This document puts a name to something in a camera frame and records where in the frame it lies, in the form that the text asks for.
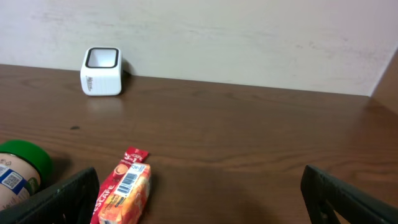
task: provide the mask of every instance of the green bottle cap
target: green bottle cap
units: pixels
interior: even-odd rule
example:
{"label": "green bottle cap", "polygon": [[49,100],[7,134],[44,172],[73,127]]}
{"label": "green bottle cap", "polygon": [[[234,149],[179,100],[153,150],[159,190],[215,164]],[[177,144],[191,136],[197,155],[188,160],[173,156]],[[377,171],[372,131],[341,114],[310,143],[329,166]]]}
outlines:
{"label": "green bottle cap", "polygon": [[0,153],[10,153],[31,164],[45,182],[53,166],[50,156],[39,146],[23,140],[11,140],[0,145]]}

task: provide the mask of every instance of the brown wooden panel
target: brown wooden panel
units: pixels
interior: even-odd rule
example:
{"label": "brown wooden panel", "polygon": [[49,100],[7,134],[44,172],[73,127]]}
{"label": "brown wooden panel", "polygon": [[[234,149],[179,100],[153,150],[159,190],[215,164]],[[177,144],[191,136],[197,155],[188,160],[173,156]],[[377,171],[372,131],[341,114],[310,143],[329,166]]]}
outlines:
{"label": "brown wooden panel", "polygon": [[142,223],[309,223],[305,164],[398,205],[398,117],[365,96],[135,77],[89,97],[78,72],[1,65],[0,104],[0,142],[45,148],[52,181],[150,151]]}
{"label": "brown wooden panel", "polygon": [[398,114],[398,51],[374,90],[372,98]]}

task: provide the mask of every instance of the bottle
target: bottle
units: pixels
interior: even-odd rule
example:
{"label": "bottle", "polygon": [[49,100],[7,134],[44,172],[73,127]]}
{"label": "bottle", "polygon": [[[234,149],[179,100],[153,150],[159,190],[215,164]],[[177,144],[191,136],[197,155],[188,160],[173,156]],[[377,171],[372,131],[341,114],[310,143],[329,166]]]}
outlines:
{"label": "bottle", "polygon": [[0,211],[35,194],[53,170],[50,156],[23,140],[0,145]]}

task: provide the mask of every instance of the square opening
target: square opening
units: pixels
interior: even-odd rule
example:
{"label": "square opening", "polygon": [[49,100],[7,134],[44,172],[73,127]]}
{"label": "square opening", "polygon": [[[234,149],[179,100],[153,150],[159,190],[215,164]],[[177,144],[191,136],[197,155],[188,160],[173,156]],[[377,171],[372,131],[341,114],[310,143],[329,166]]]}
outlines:
{"label": "square opening", "polygon": [[114,68],[118,65],[119,51],[113,48],[92,48],[87,55],[89,68]]}

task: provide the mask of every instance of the snack package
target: snack package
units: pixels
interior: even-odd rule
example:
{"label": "snack package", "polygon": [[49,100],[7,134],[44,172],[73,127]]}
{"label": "snack package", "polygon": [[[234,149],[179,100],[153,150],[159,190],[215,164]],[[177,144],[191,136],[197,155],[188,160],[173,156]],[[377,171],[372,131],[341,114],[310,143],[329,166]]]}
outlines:
{"label": "snack package", "polygon": [[147,151],[129,147],[124,153],[124,158],[120,160],[119,164],[113,172],[106,178],[106,180],[99,187],[97,202],[95,203],[93,218],[90,224],[98,224],[98,213],[104,206],[104,202],[109,197],[110,193],[116,188],[120,180],[124,177],[134,162],[142,162],[148,156]]}
{"label": "snack package", "polygon": [[150,190],[150,166],[133,163],[99,211],[101,224],[136,224]]}

